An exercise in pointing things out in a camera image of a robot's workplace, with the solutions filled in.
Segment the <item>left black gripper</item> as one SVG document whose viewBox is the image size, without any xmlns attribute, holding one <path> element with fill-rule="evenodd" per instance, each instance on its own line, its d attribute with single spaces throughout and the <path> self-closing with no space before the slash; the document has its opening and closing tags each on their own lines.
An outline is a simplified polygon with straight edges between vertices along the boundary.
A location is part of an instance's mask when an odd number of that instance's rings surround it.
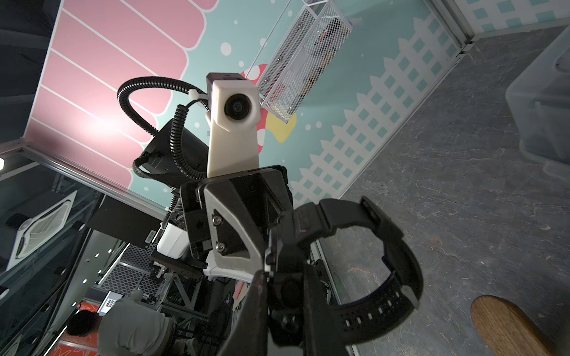
<svg viewBox="0 0 570 356">
<path fill-rule="evenodd" d="M 293 207 L 283 166 L 187 182 L 180 198 L 189 253 L 203 273 L 246 283 L 264 269 L 269 227 Z"/>
</svg>

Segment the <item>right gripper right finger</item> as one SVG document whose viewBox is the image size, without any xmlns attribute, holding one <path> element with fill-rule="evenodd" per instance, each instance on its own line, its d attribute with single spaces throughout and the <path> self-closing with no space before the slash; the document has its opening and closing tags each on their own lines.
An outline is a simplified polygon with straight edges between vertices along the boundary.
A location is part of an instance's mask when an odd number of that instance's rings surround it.
<svg viewBox="0 0 570 356">
<path fill-rule="evenodd" d="M 312 265 L 304 266 L 304 355 L 333 356 L 350 353 L 341 342 L 340 333 L 325 300 L 324 290 Z"/>
</svg>

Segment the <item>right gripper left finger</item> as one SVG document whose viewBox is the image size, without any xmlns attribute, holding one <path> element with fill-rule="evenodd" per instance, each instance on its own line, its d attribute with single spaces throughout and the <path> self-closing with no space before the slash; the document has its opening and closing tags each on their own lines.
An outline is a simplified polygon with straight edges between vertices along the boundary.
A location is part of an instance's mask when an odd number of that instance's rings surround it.
<svg viewBox="0 0 570 356">
<path fill-rule="evenodd" d="M 266 355 L 267 317 L 267 273 L 258 271 L 244 300 L 236 328 L 229 339 L 229 355 Z"/>
</svg>

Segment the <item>large black digital watch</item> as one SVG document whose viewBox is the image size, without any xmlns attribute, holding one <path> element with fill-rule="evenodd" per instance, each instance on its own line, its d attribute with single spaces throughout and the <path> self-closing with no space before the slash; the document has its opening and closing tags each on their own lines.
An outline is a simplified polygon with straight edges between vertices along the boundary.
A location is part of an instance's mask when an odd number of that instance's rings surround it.
<svg viewBox="0 0 570 356">
<path fill-rule="evenodd" d="M 367 197 L 283 212 L 268 238 L 269 328 L 280 346 L 303 348 L 305 265 L 316 269 L 347 347 L 387 335 L 419 307 L 419 263 L 402 230 Z"/>
</svg>

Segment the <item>wooden watch stand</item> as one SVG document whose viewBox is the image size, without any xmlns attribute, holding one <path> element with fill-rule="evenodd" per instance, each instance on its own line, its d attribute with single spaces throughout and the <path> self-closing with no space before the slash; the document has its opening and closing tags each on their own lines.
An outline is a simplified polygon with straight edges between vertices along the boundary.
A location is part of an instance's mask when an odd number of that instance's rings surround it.
<svg viewBox="0 0 570 356">
<path fill-rule="evenodd" d="M 555 355 L 556 346 L 514 303 L 482 295 L 471 304 L 474 327 L 494 355 Z"/>
</svg>

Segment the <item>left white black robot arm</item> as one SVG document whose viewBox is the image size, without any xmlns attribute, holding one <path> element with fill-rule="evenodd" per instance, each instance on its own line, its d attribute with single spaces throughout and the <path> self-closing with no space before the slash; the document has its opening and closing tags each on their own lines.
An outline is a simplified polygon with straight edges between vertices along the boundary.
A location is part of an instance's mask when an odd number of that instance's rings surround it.
<svg viewBox="0 0 570 356">
<path fill-rule="evenodd" d="M 162 252 L 206 273 L 242 280 L 260 270 L 294 268 L 278 228 L 280 216 L 292 209 L 287 172 L 259 163 L 258 88 L 240 74 L 210 73 L 206 83 L 201 90 L 182 80 L 138 77 L 117 92 L 120 108 L 152 137 L 134 161 L 136 175 L 174 191 Z M 158 129 L 130 101 L 143 89 L 184 93 L 189 103 L 178 105 Z"/>
</svg>

